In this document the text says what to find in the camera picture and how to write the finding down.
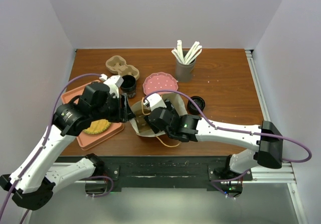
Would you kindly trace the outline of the beige paper takeout bag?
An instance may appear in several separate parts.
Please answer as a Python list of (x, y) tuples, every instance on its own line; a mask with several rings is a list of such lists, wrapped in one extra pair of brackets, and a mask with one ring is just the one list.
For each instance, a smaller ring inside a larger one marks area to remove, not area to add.
[(181, 96), (177, 93), (154, 93), (146, 99), (141, 99), (136, 102), (131, 110), (135, 114), (135, 118), (130, 120), (130, 124), (133, 127), (135, 133), (140, 137), (156, 138), (164, 146), (168, 148), (175, 148), (180, 145), (180, 141), (174, 141), (169, 144), (163, 142), (160, 136), (165, 135), (164, 130), (159, 130), (152, 122), (152, 118), (156, 117), (158, 113), (157, 108), (165, 108), (172, 113), (183, 116), (187, 114), (185, 104)]

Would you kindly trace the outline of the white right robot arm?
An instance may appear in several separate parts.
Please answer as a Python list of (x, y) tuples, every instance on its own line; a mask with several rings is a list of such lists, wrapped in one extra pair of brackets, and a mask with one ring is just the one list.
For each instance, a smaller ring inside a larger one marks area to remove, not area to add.
[(236, 145), (245, 150), (227, 158), (219, 171), (229, 180), (256, 166), (270, 169), (282, 167), (283, 140), (276, 126), (269, 121), (261, 125), (223, 124), (200, 116), (178, 115), (172, 109), (158, 107), (145, 116), (146, 123), (156, 134), (165, 133), (180, 142), (220, 142)]

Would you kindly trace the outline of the stack of black cups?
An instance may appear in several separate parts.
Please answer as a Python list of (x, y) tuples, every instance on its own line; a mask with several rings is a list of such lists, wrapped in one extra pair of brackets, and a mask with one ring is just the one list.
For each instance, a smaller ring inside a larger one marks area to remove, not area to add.
[(122, 78), (123, 78), (123, 83), (120, 87), (122, 92), (126, 93), (128, 98), (134, 98), (136, 96), (135, 77), (132, 75), (125, 75)]

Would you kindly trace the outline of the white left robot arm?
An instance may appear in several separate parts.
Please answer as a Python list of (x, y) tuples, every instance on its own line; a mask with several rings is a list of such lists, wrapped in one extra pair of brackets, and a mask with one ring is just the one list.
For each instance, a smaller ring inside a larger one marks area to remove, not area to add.
[(62, 151), (97, 120), (125, 123), (135, 117), (125, 93), (119, 92), (119, 83), (94, 81), (85, 86), (81, 95), (59, 106), (40, 142), (12, 174), (1, 176), (1, 187), (13, 202), (22, 208), (38, 210), (51, 197), (69, 184), (103, 177), (104, 162), (94, 154), (61, 172), (48, 171)]

